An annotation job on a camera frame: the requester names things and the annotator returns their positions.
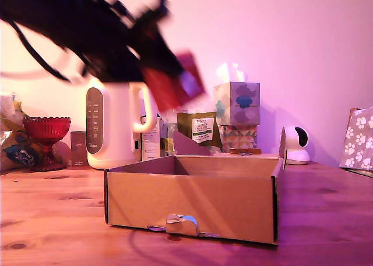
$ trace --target security camera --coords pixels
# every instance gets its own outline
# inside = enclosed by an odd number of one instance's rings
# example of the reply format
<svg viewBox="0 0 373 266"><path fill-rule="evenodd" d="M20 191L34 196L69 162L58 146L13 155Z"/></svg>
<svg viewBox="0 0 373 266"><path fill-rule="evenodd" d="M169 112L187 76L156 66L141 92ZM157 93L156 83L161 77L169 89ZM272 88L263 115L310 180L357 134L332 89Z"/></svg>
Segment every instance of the security camera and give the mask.
<svg viewBox="0 0 373 266"><path fill-rule="evenodd" d="M308 145L308 133L301 127L289 126L285 128L287 148L286 164L302 165L310 160L305 147Z"/></svg>

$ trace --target wall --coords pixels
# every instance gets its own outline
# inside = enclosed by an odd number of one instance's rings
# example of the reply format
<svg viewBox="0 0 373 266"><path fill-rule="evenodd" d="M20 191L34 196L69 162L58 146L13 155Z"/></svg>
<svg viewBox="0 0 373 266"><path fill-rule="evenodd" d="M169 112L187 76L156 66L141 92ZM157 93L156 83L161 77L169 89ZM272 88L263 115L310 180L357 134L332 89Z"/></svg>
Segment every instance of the wall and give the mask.
<svg viewBox="0 0 373 266"><path fill-rule="evenodd" d="M154 5L121 1L134 14ZM373 105L373 0L169 1L165 39L173 50L194 52L209 94L227 61L261 83L264 152L277 151L283 126L297 125L309 133L312 159L338 166L349 109ZM84 130L86 86L54 80L9 26L1 23L1 30L2 90L14 91L30 115L71 116L71 129ZM49 40L26 35L56 68L75 70L76 61Z"/></svg>

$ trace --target black object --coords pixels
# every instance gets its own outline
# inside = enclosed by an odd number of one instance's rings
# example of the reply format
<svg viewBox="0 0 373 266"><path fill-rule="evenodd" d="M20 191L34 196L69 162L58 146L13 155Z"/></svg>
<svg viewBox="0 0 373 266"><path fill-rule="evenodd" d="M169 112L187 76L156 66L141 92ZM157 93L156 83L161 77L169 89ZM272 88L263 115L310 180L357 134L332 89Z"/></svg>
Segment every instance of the black object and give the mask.
<svg viewBox="0 0 373 266"><path fill-rule="evenodd" d="M145 81L142 67L165 72L171 77L184 68L163 40L157 23L167 16L166 0L135 19L119 0L0 0L0 18L18 33L35 60L55 77L68 81L32 48L17 24L69 48L88 72L103 82ZM129 28L122 18L132 22ZM129 49L135 50L137 58Z"/></svg>

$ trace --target brown box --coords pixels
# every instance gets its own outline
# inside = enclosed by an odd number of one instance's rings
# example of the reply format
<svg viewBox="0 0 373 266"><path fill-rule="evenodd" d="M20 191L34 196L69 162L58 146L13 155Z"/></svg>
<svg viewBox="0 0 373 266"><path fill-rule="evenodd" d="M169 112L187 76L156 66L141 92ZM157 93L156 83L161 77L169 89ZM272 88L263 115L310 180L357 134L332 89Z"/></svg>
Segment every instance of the brown box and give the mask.
<svg viewBox="0 0 373 266"><path fill-rule="evenodd" d="M107 169L106 223L277 244L279 156L172 155Z"/></svg>
<svg viewBox="0 0 373 266"><path fill-rule="evenodd" d="M71 139L71 168L70 169L91 169L88 164L86 148L86 132L73 131Z"/></svg>

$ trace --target wooden table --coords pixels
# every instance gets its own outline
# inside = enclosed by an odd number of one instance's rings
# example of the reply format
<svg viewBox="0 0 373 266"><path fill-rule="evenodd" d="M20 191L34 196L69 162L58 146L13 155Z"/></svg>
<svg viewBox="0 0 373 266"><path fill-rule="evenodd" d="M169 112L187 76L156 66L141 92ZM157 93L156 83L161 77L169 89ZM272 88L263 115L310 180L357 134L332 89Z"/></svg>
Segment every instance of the wooden table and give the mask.
<svg viewBox="0 0 373 266"><path fill-rule="evenodd" d="M373 179L319 164L279 177L279 245L105 224L103 171L1 176L1 265L373 265Z"/></svg>

